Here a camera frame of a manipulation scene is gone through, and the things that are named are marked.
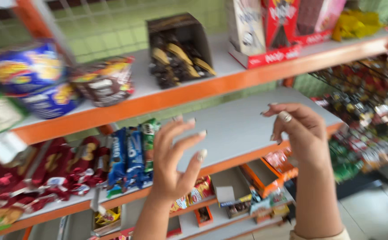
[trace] tile floor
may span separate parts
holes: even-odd
[[[366,190],[339,202],[351,240],[388,240],[388,187]],[[264,229],[238,240],[288,240],[293,226]]]

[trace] snack rack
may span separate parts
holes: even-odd
[[[223,44],[227,36],[225,33],[221,34],[219,32],[219,29],[225,29],[225,17],[223,16],[224,13],[221,12],[223,3],[217,1],[218,3],[216,3],[215,7],[208,8],[207,10],[190,10],[192,5],[201,4],[203,2],[204,1],[195,0],[139,0],[136,2],[124,0],[99,0],[95,1],[95,7],[92,7],[92,3],[90,3],[90,1],[87,2],[87,0],[80,0],[79,3],[75,3],[75,1],[71,0],[52,2],[42,0],[16,1],[18,5],[15,7],[15,12],[20,17],[21,21],[26,23],[27,30],[34,37],[53,36],[61,48],[61,52],[68,64],[75,65],[77,63],[89,62],[107,56],[114,56],[116,54],[134,52],[133,54],[137,59],[137,65],[135,65],[133,69],[135,78],[133,81],[137,86],[137,93],[127,101],[109,108],[96,108],[85,103],[70,114],[53,120],[40,120],[31,116],[12,129],[12,131],[25,143],[33,144],[90,128],[105,126],[124,119],[132,119],[141,123],[145,117],[150,118],[151,116],[157,116],[157,114],[161,116],[160,118],[166,119],[174,116],[175,112],[182,112],[181,108],[177,107],[192,101],[201,101],[208,97],[230,94],[237,90],[252,88],[258,84],[269,83],[278,79],[288,79],[299,74],[381,54],[387,50],[388,32],[379,32],[373,37],[359,40],[344,41],[342,43],[330,41],[319,45],[308,46],[302,49],[301,56],[298,59],[276,63],[266,67],[245,70],[229,56],[227,48]],[[130,12],[144,11],[147,15],[152,12],[151,9],[161,8],[163,4],[169,4],[172,7],[180,6],[179,8],[176,8],[175,12],[190,11],[197,19],[200,19],[202,24],[206,27],[206,31],[211,33],[209,41],[212,48],[213,60],[216,63],[215,69],[218,72],[217,77],[183,84],[171,90],[160,90],[146,70],[148,59],[145,58],[147,51],[145,48],[147,48],[147,42],[143,40],[143,35],[145,34],[143,20],[139,22],[128,21],[124,24],[124,27],[117,27],[116,24],[112,24],[111,27],[102,28],[103,25],[101,24],[103,24],[103,21],[113,23],[119,22],[117,16],[123,14],[129,15]],[[21,14],[21,12],[27,11],[28,9],[31,14],[31,24],[28,24],[27,22],[29,20],[23,16],[23,13]],[[148,16],[147,18],[158,18],[166,15],[169,15],[169,12],[161,12],[154,17]],[[85,28],[89,28],[89,30],[76,36],[76,34],[79,33],[78,31],[83,31]],[[130,36],[130,41],[123,40],[123,37],[128,38],[128,36]],[[288,81],[285,81],[285,83],[286,86],[292,86]],[[224,110],[228,108],[242,109],[248,106],[249,108],[252,108],[249,114],[253,116],[254,112],[255,115],[257,115],[257,112],[261,112],[266,103],[290,101],[290,96],[295,96],[291,101],[304,101],[306,104],[311,104],[311,101],[297,91],[280,88],[274,95],[267,94],[266,96],[261,96],[259,99],[261,103],[251,99],[239,100],[237,103],[228,103],[231,105],[211,108],[210,111],[205,109],[202,113],[194,112],[192,116],[198,119],[198,124],[204,124],[203,126],[198,126],[198,128],[204,127],[208,129],[210,137],[212,138],[213,129],[211,129],[211,126],[219,124],[217,119],[212,122],[207,121],[212,112],[224,113]],[[202,107],[192,107],[191,110],[201,111],[201,108]],[[314,109],[317,112],[320,112],[323,117],[327,118],[329,133],[335,132],[342,125],[342,122],[329,114],[329,112],[323,111],[317,106],[315,106]],[[231,118],[237,114],[239,116],[243,115],[238,111],[231,113],[231,116],[226,116],[226,118]],[[204,120],[201,120],[201,117],[198,117],[199,114],[207,117],[204,117]],[[186,119],[190,117],[190,114],[185,115]],[[269,122],[264,123],[263,119],[259,119],[256,125],[269,127],[272,125],[272,121],[270,120]],[[266,140],[265,143],[260,146],[236,146],[233,148],[234,152],[230,155],[210,156],[210,159],[215,159],[216,161],[207,163],[203,166],[200,174],[208,175],[220,172],[254,160],[260,156],[264,156],[266,153],[274,150],[281,150],[289,145],[287,140],[279,146],[273,142],[269,142],[267,139],[270,132],[262,133],[262,135]],[[215,146],[212,146],[212,142],[219,143],[222,142],[222,139],[225,138],[210,139],[205,144],[210,145],[209,148],[213,148]],[[145,188],[138,191],[127,192],[110,200],[102,198],[101,201],[103,202],[101,202],[101,204],[107,209],[121,204],[128,204],[146,197],[149,194],[149,191],[150,188]],[[0,232],[0,235],[58,217],[88,210],[91,199],[92,196],[88,194],[87,196],[76,198],[74,201],[61,202],[45,207],[42,211],[22,217],[20,221],[14,223],[11,228]],[[170,215],[170,217],[189,214],[192,210],[216,203],[216,198],[209,199],[202,204],[194,205],[183,211],[176,212],[173,215]],[[240,224],[240,228],[252,228],[251,222],[246,222],[245,220],[253,221],[250,216],[243,216],[236,221],[225,221],[225,223],[216,225],[214,228],[210,228],[209,232],[213,234],[213,232],[225,226],[231,227],[230,224],[232,223]],[[252,230],[278,223],[280,222],[265,222],[260,226],[254,226]]]

